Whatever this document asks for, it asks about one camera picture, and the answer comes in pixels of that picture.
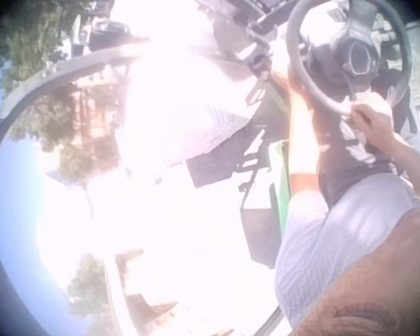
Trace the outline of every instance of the forearm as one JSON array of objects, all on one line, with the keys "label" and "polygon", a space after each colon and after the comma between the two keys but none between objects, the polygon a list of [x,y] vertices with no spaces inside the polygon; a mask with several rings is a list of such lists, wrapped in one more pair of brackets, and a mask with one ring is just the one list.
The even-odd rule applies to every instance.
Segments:
[{"label": "forearm", "polygon": [[291,192],[319,190],[317,164],[319,145],[312,124],[312,111],[302,95],[290,91],[290,134],[288,170]]},{"label": "forearm", "polygon": [[394,159],[398,167],[406,171],[415,192],[420,197],[420,153],[397,134],[388,155]]},{"label": "forearm", "polygon": [[329,287],[292,335],[359,334],[420,335],[420,208]]}]

